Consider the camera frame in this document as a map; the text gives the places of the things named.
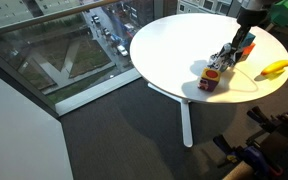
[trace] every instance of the yellow banana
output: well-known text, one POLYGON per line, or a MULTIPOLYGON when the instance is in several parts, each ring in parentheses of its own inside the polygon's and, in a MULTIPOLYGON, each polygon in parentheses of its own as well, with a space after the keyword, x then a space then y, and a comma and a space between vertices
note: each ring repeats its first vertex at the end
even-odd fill
POLYGON ((270 65, 268 65, 266 68, 263 69, 261 72, 261 75, 265 76, 271 73, 282 73, 284 72, 284 67, 288 66, 288 60, 279 60, 276 61, 270 65))

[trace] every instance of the building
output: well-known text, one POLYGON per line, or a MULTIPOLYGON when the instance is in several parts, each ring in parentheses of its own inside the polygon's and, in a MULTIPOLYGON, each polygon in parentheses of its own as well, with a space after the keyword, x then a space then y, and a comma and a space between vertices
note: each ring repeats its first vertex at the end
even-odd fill
POLYGON ((179 0, 177 14, 212 13, 227 15, 232 0, 179 0))
POLYGON ((0 0, 0 27, 78 5, 76 0, 0 0))

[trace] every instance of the green object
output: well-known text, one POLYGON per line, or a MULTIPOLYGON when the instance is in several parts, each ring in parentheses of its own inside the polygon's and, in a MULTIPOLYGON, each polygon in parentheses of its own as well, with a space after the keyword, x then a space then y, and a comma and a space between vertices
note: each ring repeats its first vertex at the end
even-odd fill
POLYGON ((271 23, 278 26, 286 26, 288 24, 288 0, 276 3, 271 7, 269 12, 271 23))

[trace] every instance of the car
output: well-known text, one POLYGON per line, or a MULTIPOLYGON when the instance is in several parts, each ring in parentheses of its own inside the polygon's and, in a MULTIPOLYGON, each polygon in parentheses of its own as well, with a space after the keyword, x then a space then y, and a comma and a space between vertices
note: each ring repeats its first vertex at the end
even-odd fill
POLYGON ((126 51, 125 47, 123 45, 118 45, 117 50, 122 54, 122 56, 127 56, 128 52, 126 51))
POLYGON ((109 31, 107 28, 103 28, 103 34, 104 34, 105 36, 111 35, 110 31, 109 31))
POLYGON ((100 23, 100 18, 96 14, 92 16, 92 19, 95 22, 95 24, 99 24, 100 23))

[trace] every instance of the white wall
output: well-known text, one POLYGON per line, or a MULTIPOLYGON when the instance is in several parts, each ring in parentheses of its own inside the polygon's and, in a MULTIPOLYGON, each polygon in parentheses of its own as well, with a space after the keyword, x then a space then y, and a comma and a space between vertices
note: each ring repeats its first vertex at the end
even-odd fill
POLYGON ((0 79, 0 180, 72 180, 61 124, 0 79))

